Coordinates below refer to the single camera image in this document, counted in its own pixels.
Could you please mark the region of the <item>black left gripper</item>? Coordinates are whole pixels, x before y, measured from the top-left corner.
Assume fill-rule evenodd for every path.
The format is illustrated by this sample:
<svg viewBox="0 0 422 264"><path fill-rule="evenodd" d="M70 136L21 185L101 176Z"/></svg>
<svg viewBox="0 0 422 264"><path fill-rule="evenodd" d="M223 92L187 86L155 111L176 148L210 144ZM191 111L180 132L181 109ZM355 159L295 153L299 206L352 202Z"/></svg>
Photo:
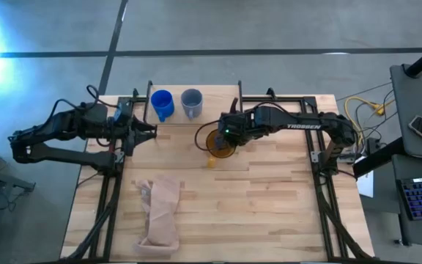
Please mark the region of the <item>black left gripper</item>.
<svg viewBox="0 0 422 264"><path fill-rule="evenodd" d="M122 149L126 156L132 156L134 148L150 139L157 137L157 126L139 120L129 106L123 106L121 118L125 122L125 135L122 137ZM153 133L135 133L138 131L151 131Z"/></svg>

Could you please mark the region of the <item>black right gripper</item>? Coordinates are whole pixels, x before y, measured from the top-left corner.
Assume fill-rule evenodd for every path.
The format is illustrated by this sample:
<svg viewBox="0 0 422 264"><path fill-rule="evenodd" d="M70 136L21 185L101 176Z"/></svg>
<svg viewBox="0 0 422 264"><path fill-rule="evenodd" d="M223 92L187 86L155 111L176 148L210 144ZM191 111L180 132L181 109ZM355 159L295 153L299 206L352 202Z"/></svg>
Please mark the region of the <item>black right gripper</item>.
<svg viewBox="0 0 422 264"><path fill-rule="evenodd" d="M222 112L218 119L218 134L214 138L215 149L232 149L232 145L244 145L252 137L254 108L238 111L238 98L234 98L228 112Z"/></svg>

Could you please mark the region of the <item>yellow mug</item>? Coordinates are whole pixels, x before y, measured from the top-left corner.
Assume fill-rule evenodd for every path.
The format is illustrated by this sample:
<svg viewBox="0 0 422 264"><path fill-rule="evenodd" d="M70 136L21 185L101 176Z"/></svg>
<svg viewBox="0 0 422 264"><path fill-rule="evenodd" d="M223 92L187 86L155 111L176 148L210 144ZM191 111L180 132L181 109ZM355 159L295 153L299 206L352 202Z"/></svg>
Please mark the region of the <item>yellow mug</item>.
<svg viewBox="0 0 422 264"><path fill-rule="evenodd" d="M232 145L232 149L215 149L214 138L218 133L218 130L213 130L206 138L207 151L210 153L210 157L207 160L208 168L214 168L218 158L224 159L232 156L237 148L236 146Z"/></svg>

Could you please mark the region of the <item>blue plastic cup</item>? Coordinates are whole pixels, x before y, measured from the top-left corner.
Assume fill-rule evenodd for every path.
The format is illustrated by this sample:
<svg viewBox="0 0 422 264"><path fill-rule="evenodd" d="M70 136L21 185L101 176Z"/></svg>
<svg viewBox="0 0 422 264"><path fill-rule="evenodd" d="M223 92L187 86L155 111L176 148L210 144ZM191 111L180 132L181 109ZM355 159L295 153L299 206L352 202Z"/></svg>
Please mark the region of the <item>blue plastic cup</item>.
<svg viewBox="0 0 422 264"><path fill-rule="evenodd" d="M160 122L165 122L166 118L174 113L173 96L167 90L160 89L154 92L151 97L151 104Z"/></svg>

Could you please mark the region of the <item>grey mug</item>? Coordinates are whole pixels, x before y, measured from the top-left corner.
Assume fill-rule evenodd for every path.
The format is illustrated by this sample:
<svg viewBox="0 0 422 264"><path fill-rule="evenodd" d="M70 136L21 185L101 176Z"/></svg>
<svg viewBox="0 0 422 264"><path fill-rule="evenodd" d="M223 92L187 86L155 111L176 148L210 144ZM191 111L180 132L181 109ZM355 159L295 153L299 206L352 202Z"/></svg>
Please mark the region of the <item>grey mug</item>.
<svg viewBox="0 0 422 264"><path fill-rule="evenodd" d="M197 89L187 89L181 94L181 104L185 116L192 120L201 115L203 109L203 94Z"/></svg>

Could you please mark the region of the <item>wooden shelf with black legs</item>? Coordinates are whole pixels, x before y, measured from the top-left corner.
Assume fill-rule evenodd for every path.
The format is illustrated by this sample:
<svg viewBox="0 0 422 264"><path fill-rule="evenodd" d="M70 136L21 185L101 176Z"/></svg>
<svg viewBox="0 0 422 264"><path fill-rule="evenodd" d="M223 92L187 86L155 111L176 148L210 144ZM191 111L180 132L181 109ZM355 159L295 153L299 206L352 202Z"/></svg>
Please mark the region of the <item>wooden shelf with black legs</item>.
<svg viewBox="0 0 422 264"><path fill-rule="evenodd" d="M228 112L232 101L240 97L240 88L234 85L155 85L149 86L149 94L158 90L167 90L174 101L174 113L161 122L153 109L149 98L145 120L152 125L203 125L218 119L222 112ZM181 104L181 94L187 89L197 89L203 94L204 104L202 113L190 120Z"/></svg>

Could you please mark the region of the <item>beige cloth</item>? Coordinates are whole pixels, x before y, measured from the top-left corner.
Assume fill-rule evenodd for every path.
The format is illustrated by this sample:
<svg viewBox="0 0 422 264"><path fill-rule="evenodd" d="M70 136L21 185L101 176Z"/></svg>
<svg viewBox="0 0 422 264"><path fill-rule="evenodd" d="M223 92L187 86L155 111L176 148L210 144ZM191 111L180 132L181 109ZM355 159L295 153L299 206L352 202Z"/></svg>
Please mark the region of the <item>beige cloth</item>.
<svg viewBox="0 0 422 264"><path fill-rule="evenodd" d="M140 256L170 256L179 248L174 214L180 196L180 182L175 177L159 175L152 183L137 180L141 206L146 213L144 237L134 249Z"/></svg>

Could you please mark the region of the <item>grey metal stand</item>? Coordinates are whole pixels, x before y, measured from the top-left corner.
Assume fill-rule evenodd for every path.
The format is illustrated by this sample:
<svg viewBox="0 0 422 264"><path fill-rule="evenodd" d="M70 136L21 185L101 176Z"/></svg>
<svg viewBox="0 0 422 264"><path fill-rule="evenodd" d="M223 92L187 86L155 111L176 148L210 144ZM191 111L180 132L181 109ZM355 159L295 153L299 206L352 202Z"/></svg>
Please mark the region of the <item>grey metal stand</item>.
<svg viewBox="0 0 422 264"><path fill-rule="evenodd" d="M9 184L11 186L23 188L26 191L33 191L35 187L35 183L30 183L28 181L21 180L17 177L13 177L11 175L6 175L3 173L0 173L0 182Z"/></svg>

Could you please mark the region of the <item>white paper sheet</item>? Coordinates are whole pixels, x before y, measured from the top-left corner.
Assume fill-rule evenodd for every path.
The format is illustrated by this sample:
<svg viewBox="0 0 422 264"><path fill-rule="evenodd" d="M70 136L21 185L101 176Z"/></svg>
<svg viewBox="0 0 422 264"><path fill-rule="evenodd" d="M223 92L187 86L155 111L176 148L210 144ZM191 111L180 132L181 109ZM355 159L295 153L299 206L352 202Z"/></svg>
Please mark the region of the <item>white paper sheet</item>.
<svg viewBox="0 0 422 264"><path fill-rule="evenodd" d="M370 171L367 174L360 176L357 181L358 193L361 196L373 198L374 197L374 172Z"/></svg>

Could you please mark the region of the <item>grey side table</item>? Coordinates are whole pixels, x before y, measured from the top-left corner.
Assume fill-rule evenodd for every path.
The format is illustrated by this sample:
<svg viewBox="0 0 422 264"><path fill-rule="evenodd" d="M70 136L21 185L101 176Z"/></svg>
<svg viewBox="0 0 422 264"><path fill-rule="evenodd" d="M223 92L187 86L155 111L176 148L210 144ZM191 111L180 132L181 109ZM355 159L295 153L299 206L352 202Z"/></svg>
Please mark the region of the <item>grey side table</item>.
<svg viewBox="0 0 422 264"><path fill-rule="evenodd" d="M422 158L422 137L410 129L412 120L422 117L422 73L410 78L400 65L390 67L396 108L401 128L401 137L406 154Z"/></svg>

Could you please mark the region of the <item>dark lower desk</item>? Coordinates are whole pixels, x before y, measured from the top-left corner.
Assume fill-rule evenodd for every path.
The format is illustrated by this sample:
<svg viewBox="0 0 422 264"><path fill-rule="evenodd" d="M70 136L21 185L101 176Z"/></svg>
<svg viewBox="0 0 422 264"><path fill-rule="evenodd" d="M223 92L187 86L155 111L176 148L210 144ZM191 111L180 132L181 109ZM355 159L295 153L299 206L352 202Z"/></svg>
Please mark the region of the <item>dark lower desk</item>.
<svg viewBox="0 0 422 264"><path fill-rule="evenodd" d="M396 183L397 180L421 178L422 158L394 155L392 157L392 164L396 191L399 196L399 223L401 227L401 242L405 245L410 245L411 243L422 245L422 220L411 221L409 219Z"/></svg>

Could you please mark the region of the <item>black aluminium table frame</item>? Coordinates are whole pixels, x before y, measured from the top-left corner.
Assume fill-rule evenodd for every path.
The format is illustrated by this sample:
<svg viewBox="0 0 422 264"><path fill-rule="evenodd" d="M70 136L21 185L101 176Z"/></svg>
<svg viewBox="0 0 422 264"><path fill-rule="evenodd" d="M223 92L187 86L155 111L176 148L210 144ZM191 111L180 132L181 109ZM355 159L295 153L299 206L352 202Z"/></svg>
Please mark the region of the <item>black aluminium table frame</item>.
<svg viewBox="0 0 422 264"><path fill-rule="evenodd" d="M324 261L339 254L337 237L325 241L310 154L328 136L282 131L239 148L207 167L204 140L215 120L203 125L157 125L155 139L125 160L119 205L110 242L100 238L89 259L141 261L135 244L144 233L136 181L159 175L180 182L175 214L179 248L169 261Z"/></svg>

